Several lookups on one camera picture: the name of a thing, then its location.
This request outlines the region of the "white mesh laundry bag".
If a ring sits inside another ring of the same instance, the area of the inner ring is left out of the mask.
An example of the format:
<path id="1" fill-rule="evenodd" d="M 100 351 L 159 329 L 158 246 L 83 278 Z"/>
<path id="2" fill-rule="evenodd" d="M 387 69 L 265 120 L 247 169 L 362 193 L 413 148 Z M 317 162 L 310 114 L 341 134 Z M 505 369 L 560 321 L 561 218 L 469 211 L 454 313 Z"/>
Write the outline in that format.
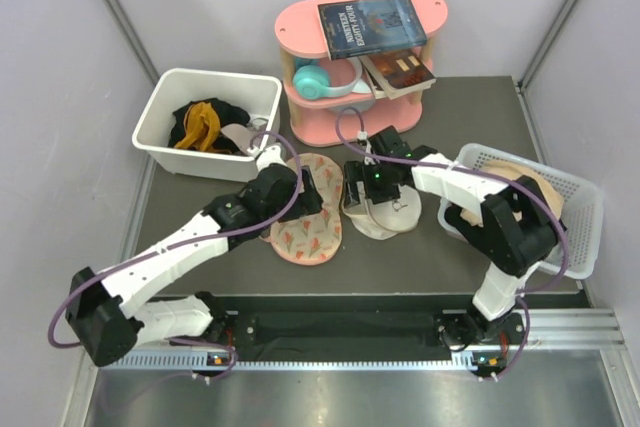
<path id="1" fill-rule="evenodd" d="M 401 186 L 398 199 L 380 204 L 363 199 L 349 205 L 343 196 L 341 209 L 361 234 L 382 241 L 415 229 L 422 213 L 422 203 L 414 188 Z"/>

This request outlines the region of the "mustard yellow bra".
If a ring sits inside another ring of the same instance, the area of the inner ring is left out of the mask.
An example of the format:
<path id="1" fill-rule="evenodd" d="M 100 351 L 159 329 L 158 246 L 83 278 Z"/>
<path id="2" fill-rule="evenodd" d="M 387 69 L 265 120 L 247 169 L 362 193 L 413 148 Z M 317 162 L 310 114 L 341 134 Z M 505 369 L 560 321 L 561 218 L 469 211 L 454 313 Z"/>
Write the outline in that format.
<path id="1" fill-rule="evenodd" d="M 169 146 L 180 150 L 217 153 L 215 142 L 221 133 L 221 121 L 211 102 L 200 101 L 173 112 L 174 126 Z"/>

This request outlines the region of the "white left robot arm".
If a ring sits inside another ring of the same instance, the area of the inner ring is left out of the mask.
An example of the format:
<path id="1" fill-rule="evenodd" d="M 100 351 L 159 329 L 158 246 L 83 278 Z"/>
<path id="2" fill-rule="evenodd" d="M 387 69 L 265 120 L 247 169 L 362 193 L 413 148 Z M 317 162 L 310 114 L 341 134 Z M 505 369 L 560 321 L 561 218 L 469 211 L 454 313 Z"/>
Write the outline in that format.
<path id="1" fill-rule="evenodd" d="M 322 197 L 301 159 L 288 166 L 274 145 L 257 160 L 256 178 L 237 193 L 216 197 L 173 234 L 118 266 L 100 272 L 86 267 L 72 277 L 64 317 L 96 366 L 111 365 L 156 341 L 199 337 L 212 344 L 224 337 L 226 315 L 211 294 L 173 301 L 155 296 L 272 224 L 321 211 Z"/>

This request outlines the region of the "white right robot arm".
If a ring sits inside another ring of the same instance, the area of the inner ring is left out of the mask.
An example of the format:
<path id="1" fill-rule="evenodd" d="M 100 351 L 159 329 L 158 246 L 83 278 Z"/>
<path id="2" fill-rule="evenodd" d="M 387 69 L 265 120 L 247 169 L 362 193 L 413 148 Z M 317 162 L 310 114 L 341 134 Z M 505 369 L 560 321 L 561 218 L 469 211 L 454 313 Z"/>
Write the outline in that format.
<path id="1" fill-rule="evenodd" d="M 364 170 L 373 199 L 387 200 L 406 184 L 448 201 L 446 221 L 490 260 L 466 327 L 474 340 L 492 341 L 539 264 L 558 245 L 568 252 L 565 229 L 539 184 L 464 167 L 430 147 L 413 149 L 392 126 L 372 136 L 359 130 L 356 145 L 374 161 Z"/>

